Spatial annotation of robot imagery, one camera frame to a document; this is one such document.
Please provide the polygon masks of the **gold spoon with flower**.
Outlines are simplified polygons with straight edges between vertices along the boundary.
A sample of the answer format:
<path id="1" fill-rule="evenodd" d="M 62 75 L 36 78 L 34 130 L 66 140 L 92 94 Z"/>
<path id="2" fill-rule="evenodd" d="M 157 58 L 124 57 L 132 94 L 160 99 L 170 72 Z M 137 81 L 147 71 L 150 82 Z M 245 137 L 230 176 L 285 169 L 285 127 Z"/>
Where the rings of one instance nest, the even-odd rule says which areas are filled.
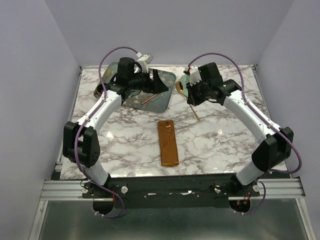
<path id="1" fill-rule="evenodd" d="M 175 84 L 175 88 L 176 88 L 176 90 L 177 90 L 186 100 L 188 99 L 187 95 L 184 93 L 183 84 L 182 84 L 180 81 L 178 81 L 178 82 Z M 190 107 L 190 109 L 192 110 L 192 112 L 193 112 L 194 116 L 196 117 L 197 121 L 200 122 L 201 119 L 200 119 L 200 117 L 198 116 L 198 114 L 196 113 L 196 111 L 194 110 L 194 108 L 193 108 L 191 105 L 189 105 L 189 107 Z"/>

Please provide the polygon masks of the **orange-brown cloth napkin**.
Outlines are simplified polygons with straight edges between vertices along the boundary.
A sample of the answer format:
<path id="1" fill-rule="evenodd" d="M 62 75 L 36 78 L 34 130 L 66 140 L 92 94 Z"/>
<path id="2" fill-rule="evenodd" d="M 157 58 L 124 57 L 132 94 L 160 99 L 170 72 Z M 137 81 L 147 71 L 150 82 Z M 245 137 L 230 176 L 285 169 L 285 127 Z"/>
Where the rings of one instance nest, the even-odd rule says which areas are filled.
<path id="1" fill-rule="evenodd" d="M 171 125 L 171 139 L 166 131 L 166 125 Z M 175 125 L 172 120 L 162 120 L 157 124 L 160 160 L 163 167 L 175 167 L 179 164 Z"/>

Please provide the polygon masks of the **copper fork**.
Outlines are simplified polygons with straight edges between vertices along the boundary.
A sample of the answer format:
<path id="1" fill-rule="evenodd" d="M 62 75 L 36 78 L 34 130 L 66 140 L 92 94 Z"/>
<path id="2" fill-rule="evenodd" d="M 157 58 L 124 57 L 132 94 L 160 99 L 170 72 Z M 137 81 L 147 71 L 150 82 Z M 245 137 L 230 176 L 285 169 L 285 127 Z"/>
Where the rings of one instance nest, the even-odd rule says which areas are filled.
<path id="1" fill-rule="evenodd" d="M 165 126 L 165 129 L 166 129 L 166 132 L 168 133 L 169 139 L 171 140 L 172 139 L 172 137 L 171 137 L 171 124 L 170 123 L 167 124 Z"/>

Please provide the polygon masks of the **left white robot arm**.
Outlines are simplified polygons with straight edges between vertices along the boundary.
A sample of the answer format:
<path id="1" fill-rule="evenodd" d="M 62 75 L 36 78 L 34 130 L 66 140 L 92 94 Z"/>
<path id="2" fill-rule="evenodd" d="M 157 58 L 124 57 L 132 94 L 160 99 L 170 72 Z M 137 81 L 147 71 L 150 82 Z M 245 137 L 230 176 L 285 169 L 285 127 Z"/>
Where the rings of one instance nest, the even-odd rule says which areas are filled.
<path id="1" fill-rule="evenodd" d="M 101 198 L 107 197 L 111 185 L 110 174 L 104 170 L 98 133 L 110 115 L 128 99 L 132 91 L 161 94 L 168 91 L 156 69 L 149 70 L 151 55 L 143 54 L 137 60 L 120 58 L 117 72 L 109 82 L 103 79 L 97 87 L 101 94 L 94 106 L 77 122 L 67 122 L 63 128 L 62 154 L 76 163 L 79 170 L 93 184 L 93 191 Z"/>

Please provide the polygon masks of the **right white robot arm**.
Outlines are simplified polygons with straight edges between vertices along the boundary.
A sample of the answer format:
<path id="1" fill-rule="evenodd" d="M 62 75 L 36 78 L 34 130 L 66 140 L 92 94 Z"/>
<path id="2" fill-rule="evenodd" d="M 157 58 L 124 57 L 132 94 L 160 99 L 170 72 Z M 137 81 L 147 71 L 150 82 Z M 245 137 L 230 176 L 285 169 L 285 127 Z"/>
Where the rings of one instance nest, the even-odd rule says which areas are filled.
<path id="1" fill-rule="evenodd" d="M 294 133 L 289 127 L 282 128 L 272 120 L 264 122 L 259 118 L 263 113 L 250 104 L 241 86 L 233 79 L 223 80 L 216 63 L 192 69 L 187 76 L 189 81 L 184 89 L 187 90 L 188 104 L 198 106 L 214 100 L 235 114 L 258 143 L 251 161 L 235 174 L 230 183 L 230 191 L 241 196 L 247 192 L 249 184 L 289 158 Z"/>

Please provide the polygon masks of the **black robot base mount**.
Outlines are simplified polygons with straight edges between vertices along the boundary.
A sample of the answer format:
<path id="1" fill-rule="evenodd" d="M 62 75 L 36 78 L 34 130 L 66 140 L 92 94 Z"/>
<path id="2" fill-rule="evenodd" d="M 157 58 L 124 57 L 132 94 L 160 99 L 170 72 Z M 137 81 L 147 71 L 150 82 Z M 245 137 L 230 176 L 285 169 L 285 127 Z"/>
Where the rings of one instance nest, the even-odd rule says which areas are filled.
<path id="1" fill-rule="evenodd" d="M 105 189 L 85 183 L 82 197 L 110 201 L 120 209 L 228 208 L 230 202 L 260 196 L 257 182 L 233 186 L 232 173 L 113 177 Z"/>

